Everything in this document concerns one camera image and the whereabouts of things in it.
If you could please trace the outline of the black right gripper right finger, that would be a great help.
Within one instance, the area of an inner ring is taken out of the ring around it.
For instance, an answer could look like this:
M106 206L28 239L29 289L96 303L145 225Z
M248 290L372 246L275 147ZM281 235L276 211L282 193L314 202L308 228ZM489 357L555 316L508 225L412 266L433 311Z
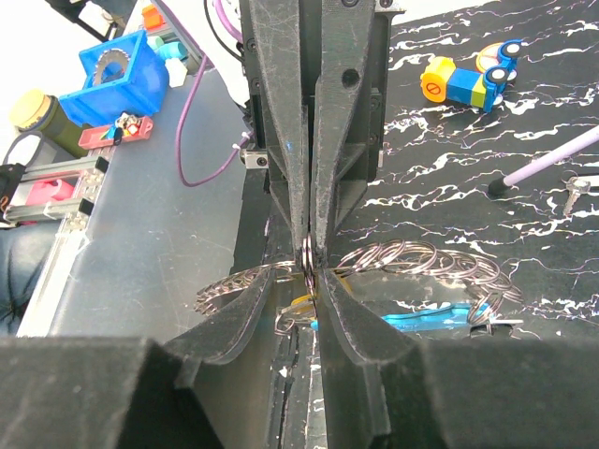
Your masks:
M317 275L317 321L330 448L407 448L416 442L408 386L417 343L360 304L330 270Z

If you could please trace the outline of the green jar with lid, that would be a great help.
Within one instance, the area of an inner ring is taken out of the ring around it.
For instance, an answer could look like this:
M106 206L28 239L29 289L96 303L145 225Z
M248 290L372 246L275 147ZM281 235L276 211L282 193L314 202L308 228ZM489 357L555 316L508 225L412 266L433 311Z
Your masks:
M40 132L76 158L88 154L79 145L84 126L73 123L54 95L39 89L25 92L12 106L9 121L20 133Z

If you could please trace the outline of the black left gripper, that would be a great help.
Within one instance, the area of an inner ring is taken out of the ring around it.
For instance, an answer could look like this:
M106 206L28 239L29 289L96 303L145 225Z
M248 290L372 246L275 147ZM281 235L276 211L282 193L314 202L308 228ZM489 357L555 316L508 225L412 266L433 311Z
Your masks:
M257 147L300 261L314 260L376 175L397 1L244 1L241 32Z

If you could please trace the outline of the white perforated music stand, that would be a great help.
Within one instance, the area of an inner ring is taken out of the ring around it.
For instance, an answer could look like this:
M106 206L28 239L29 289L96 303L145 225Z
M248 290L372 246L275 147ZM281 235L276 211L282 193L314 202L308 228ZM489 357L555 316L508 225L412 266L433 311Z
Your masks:
M531 163L513 171L512 173L492 181L488 186L488 195L491 197L502 196L507 190L516 184L532 177L546 168L561 162L585 148L598 142L598 126L572 138L563 145L548 152L540 158L532 160Z

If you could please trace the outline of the aluminium frame with pink part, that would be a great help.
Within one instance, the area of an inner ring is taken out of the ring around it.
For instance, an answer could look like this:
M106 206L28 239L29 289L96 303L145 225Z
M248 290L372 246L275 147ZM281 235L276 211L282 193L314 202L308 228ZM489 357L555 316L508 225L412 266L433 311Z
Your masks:
M1 166L1 225L91 216L109 160L101 155L36 167Z

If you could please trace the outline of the blue storage bin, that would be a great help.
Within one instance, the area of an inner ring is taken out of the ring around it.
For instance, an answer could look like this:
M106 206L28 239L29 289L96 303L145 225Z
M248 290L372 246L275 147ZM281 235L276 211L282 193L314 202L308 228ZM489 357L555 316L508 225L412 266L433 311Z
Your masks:
M59 97L67 117L77 125L100 126L122 113L151 116L158 112L168 87L168 71L143 30L79 53L83 87Z

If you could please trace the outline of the orange blue toy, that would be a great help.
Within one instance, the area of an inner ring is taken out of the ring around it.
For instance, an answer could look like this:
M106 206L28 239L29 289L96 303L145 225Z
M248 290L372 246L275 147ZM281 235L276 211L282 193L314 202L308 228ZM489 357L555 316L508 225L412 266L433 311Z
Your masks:
M512 81L517 77L516 59L504 56L501 52L503 42L497 42L488 45L481 50L475 58L475 67L479 73L486 72L489 68L499 65L509 71L508 81Z

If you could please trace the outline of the red tray with items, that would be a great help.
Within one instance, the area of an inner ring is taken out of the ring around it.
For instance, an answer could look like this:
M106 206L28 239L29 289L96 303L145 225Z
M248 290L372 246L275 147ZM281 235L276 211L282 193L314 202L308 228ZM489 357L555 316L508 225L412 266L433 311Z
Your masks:
M85 129L81 133L79 146L87 151L118 146L122 143L149 139L152 131L151 117L123 112L113 124Z

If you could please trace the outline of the yellow capped key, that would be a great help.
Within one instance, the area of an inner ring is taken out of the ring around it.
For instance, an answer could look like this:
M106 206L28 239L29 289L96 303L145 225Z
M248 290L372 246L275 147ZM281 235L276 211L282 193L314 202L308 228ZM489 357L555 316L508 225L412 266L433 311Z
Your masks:
M348 283L348 281L346 279L339 277L338 280L341 282L343 287L349 293L353 292L350 284ZM291 311L296 312L296 313L305 313L305 312L311 313L313 311L311 297L309 295L304 295L302 297L297 297L297 298L293 299L291 301L290 307L291 307Z

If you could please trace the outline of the blue key cap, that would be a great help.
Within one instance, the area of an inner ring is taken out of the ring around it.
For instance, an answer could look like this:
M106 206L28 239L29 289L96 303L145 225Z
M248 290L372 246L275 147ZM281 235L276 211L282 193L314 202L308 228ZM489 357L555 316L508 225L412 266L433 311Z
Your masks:
M438 309L412 313L387 314L382 319L401 332L435 331L468 326L468 303L448 304Z

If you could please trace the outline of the small silver key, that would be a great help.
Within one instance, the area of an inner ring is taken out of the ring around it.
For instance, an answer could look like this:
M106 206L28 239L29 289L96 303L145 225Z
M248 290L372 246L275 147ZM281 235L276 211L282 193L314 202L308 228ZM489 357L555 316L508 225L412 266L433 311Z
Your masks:
M565 187L568 192L568 198L563 207L563 214L568 216L577 200L591 191L593 186L593 176L574 176L565 182Z

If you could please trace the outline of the yellow blue toy block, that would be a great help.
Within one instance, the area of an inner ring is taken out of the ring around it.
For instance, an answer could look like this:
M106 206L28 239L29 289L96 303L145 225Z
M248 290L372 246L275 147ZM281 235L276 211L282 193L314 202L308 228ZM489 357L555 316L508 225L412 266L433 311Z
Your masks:
M516 71L523 43L520 39L504 41L501 52L516 59ZM490 112L503 101L509 71L499 65L484 73L456 66L452 58L433 57L420 75L420 88L431 102L452 101Z

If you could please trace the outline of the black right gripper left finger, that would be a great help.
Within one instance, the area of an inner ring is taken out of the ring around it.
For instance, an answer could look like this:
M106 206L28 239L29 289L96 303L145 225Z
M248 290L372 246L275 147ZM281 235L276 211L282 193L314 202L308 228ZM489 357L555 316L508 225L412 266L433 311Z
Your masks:
M196 448L268 446L273 286L274 270L261 270L234 301L165 344L182 361L174 393Z

